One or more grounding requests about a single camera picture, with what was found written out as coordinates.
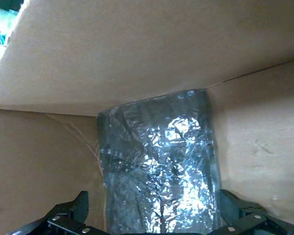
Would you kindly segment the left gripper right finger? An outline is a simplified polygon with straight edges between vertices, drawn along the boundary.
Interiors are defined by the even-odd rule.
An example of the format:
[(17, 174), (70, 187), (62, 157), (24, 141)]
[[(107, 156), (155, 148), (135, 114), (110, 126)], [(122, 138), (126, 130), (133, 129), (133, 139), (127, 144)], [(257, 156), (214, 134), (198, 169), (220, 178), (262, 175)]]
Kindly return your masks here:
[(225, 225), (212, 235), (294, 235), (294, 224), (278, 219), (258, 203), (219, 190), (220, 215)]

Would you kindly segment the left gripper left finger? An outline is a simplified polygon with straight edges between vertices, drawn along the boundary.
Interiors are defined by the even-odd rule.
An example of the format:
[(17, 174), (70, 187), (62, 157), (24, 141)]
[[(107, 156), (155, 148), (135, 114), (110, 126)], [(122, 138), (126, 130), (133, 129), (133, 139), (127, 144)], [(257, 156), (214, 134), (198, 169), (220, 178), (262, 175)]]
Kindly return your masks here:
[(81, 191), (72, 201), (55, 205), (44, 217), (10, 232), (11, 235), (104, 235), (85, 224), (89, 212), (89, 194)]

